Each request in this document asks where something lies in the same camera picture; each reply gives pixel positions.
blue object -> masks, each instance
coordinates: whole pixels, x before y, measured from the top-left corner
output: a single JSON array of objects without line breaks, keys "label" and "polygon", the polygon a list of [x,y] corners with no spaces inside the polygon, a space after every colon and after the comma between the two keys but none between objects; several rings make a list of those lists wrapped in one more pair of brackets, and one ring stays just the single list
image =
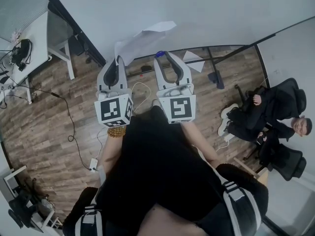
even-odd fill
[{"label": "blue object", "polygon": [[162,57],[163,55],[165,55],[165,51],[159,51],[157,52],[156,57],[159,58]]}]

white power adapter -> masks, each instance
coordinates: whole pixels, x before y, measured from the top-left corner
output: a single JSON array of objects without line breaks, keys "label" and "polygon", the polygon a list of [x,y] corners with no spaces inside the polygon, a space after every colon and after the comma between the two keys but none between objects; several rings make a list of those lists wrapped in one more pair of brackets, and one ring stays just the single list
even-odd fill
[{"label": "white power adapter", "polygon": [[90,168],[89,168],[91,172],[94,173],[96,171],[97,164],[98,164],[98,160],[96,158],[92,158],[90,162]]}]

shoe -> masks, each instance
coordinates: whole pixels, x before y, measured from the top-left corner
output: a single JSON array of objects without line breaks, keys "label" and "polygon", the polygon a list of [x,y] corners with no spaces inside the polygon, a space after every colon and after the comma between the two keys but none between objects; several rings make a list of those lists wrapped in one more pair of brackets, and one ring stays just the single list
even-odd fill
[{"label": "shoe", "polygon": [[151,108],[154,107],[154,106],[159,106],[160,108],[162,108],[162,105],[161,105],[161,103],[160,103],[160,101],[158,99],[154,99],[152,101]]},{"label": "shoe", "polygon": [[238,105],[236,103],[232,104],[231,106],[229,106],[228,108],[223,109],[222,113],[221,113],[221,118],[225,119],[228,118],[227,114],[229,114],[233,108],[238,108]]},{"label": "shoe", "polygon": [[218,135],[223,136],[224,133],[227,131],[228,123],[231,122],[228,118],[222,120],[222,124],[218,129]]}]

black frame bar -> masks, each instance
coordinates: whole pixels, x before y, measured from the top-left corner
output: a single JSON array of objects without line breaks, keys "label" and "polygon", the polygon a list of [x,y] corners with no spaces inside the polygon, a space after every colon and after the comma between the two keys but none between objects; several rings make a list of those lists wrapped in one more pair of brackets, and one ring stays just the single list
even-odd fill
[{"label": "black frame bar", "polygon": [[60,2],[60,0],[49,0],[52,5],[55,7],[55,9],[62,15],[63,19],[71,26],[71,28],[78,33],[78,35],[83,39],[83,41],[87,44],[89,54],[91,54],[92,58],[95,59],[95,61],[101,65],[104,66],[106,64],[106,60],[104,57],[99,53],[97,48],[92,44],[92,42],[89,40],[89,38],[85,35],[85,33],[82,31],[82,29],[79,27],[79,25],[75,22],[75,20],[71,17],[69,12],[66,10],[66,8],[63,6],[63,4]]}]

seated man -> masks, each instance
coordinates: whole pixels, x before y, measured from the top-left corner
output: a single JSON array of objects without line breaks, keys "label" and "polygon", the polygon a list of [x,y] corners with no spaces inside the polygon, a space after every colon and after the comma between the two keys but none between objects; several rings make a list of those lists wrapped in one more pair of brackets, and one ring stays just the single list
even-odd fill
[{"label": "seated man", "polygon": [[237,104],[222,111],[219,136],[228,132],[242,140],[254,142],[266,123],[272,125],[279,139],[286,138],[287,141],[294,133],[303,136],[311,132],[312,121],[304,116],[299,117],[299,106],[306,106],[303,90],[299,89],[293,99],[276,88],[265,89],[261,95],[255,94],[252,100],[246,112],[241,111]]}]

